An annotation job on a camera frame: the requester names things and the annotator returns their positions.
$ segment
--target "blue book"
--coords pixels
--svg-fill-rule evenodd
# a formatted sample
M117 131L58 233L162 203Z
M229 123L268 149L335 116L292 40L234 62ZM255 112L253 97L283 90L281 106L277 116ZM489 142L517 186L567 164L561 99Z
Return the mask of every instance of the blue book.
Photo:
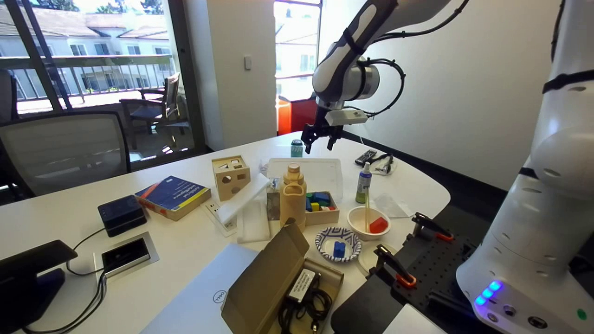
M184 179L168 177L166 181L138 192L136 197L149 210L179 222L208 201L210 190Z

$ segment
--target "wall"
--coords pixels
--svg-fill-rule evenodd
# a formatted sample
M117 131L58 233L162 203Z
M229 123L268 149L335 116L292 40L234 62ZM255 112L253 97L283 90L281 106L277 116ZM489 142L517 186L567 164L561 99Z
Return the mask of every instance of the wall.
M275 136L273 3L195 0L184 6L207 145L220 151ZM251 71L244 69L246 55Z
M362 0L325 0L322 51L329 51ZM418 32L442 23L461 0ZM407 73L403 99L385 116L348 129L362 138L509 190L530 155L550 73L555 0L472 0L444 30L374 45L366 56L396 60ZM381 69L379 93L357 106L375 112L400 82Z

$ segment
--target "cable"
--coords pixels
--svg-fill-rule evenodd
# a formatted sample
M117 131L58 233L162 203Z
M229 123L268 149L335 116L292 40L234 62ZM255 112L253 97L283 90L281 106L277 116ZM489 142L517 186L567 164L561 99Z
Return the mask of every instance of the cable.
M106 229L95 231L93 235L90 235L88 238L84 238L80 244L77 244L73 251L77 251L82 244L86 244L88 240L95 238L97 235L101 235L101 233L104 233L104 231L106 231ZM103 270L90 272L90 273L78 273L78 272L75 272L75 270L71 268L71 260L69 260L69 262L67 262L67 272L69 272L71 275L77 275L77 277L91 277L91 275L101 273Z
M309 294L301 303L297 303L296 299L284 299L279 311L279 325L283 334L292 334L292 322L303 320L307 314L312 318L310 331L320 331L320 324L327 320L333 307L333 298L320 288L320 279L322 275L314 279Z
M361 62L361 66L364 66L364 68L370 68L370 66L387 66L387 68L392 68L392 69L401 77L401 90L398 92L398 95L394 97L394 101L392 101L387 108L383 108L381 112L366 112L368 118L372 119L372 118L377 118L377 116L388 112L388 110L403 97L407 75L405 75L405 71L403 71L401 66L398 66L394 60L387 60L387 58L381 58L381 60L366 60L366 62Z
M557 12L555 32L552 42L552 62L555 60L555 53L557 53L557 38L559 38L563 12L565 12L565 0L559 4L559 12Z
M77 327L80 327L84 322L88 322L97 312L97 309L104 303L106 286L108 286L106 273L103 273L99 277L97 290L95 290L95 296L93 296L91 303L71 324L67 324L67 325L64 325L60 329L52 329L52 331L32 331L28 327L23 327L23 331L26 334L67 334L67 333L73 333Z
M442 30L444 27L448 27L452 21L455 21L465 8L468 6L470 0L465 0L444 23L440 23L439 27L431 29L431 30L422 30L422 32L392 32L392 34L385 34L381 36L375 43L379 42L388 42L388 40L407 40L407 38L420 38L420 36L429 36L437 30Z

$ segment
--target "wooden block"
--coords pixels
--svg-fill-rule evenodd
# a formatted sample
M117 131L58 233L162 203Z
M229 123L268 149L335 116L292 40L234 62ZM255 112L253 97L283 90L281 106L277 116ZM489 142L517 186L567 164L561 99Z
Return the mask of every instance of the wooden block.
M212 160L220 201L229 201L251 183L251 171L242 157Z

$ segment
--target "phone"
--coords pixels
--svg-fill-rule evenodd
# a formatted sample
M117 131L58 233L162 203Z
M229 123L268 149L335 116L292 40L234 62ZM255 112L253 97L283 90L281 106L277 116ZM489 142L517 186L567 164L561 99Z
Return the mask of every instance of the phone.
M364 168L366 162L372 162L375 158L377 151L368 151L361 155L361 158L355 160L357 166Z

